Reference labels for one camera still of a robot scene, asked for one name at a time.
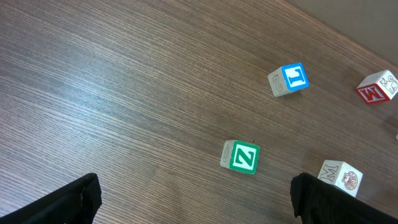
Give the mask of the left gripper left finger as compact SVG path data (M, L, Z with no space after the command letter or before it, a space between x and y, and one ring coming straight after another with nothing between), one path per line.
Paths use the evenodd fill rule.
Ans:
M101 204L98 176L89 173L1 217L1 223L92 224Z

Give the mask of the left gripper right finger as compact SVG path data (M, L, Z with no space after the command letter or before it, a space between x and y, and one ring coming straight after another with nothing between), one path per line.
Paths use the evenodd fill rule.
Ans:
M294 216L303 224L397 224L397 219L316 177L301 173L290 184Z

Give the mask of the plain block blue side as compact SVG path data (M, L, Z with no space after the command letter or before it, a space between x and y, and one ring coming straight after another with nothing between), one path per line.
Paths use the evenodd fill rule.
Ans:
M344 161L324 160L317 178L356 197L363 173Z

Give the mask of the green Z block left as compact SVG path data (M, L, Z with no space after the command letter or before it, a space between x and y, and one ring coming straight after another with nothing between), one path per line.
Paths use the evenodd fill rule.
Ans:
M244 141L227 140L224 142L220 166L242 172L255 174L260 147Z

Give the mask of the blue 1 block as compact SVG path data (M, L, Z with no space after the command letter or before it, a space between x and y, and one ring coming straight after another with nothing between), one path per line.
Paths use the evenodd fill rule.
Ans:
M283 65L267 77L275 97L291 94L310 85L302 63Z

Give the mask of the red-sided plain top block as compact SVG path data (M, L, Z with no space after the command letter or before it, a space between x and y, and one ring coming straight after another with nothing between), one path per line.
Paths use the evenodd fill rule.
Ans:
M389 70L373 73L356 87L356 92L368 105L391 101L397 94L397 78Z

